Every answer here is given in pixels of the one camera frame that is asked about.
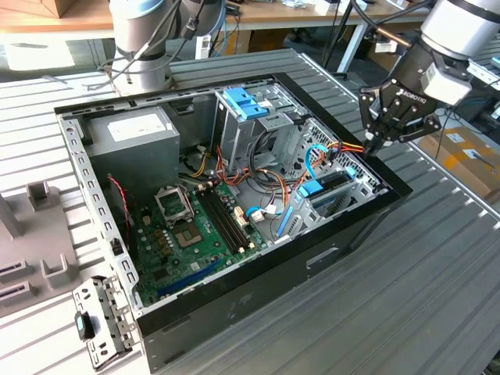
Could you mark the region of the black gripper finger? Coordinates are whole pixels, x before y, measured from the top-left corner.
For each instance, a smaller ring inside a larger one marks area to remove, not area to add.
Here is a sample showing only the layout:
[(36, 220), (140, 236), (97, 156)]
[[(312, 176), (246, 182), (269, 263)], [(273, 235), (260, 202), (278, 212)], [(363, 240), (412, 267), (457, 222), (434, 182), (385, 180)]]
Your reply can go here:
[(382, 126), (380, 124), (380, 115), (372, 114), (372, 105), (377, 99), (375, 90), (364, 87), (359, 92), (359, 110), (362, 120), (362, 126), (365, 130), (366, 140), (364, 143), (364, 155), (373, 156), (378, 153), (383, 145)]
[(382, 148), (389, 147), (395, 142), (407, 143), (428, 134), (432, 134), (441, 129), (441, 123), (435, 114), (430, 114), (424, 118), (413, 121), (411, 124), (403, 122), (384, 125), (376, 136), (373, 146), (373, 154)]

